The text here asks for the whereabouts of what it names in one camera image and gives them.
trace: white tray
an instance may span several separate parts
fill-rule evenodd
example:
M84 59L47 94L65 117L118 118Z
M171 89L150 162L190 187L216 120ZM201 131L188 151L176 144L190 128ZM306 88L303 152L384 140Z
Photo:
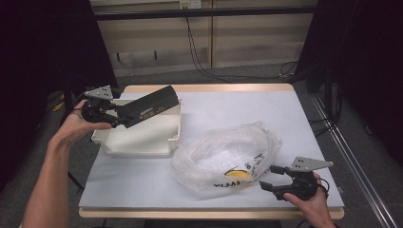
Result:
M134 100L116 99L112 103L125 105ZM115 111L108 111L116 116ZM170 158L180 142L182 99L146 121L125 128L119 125L108 130L95 130L91 139L108 155L136 158Z

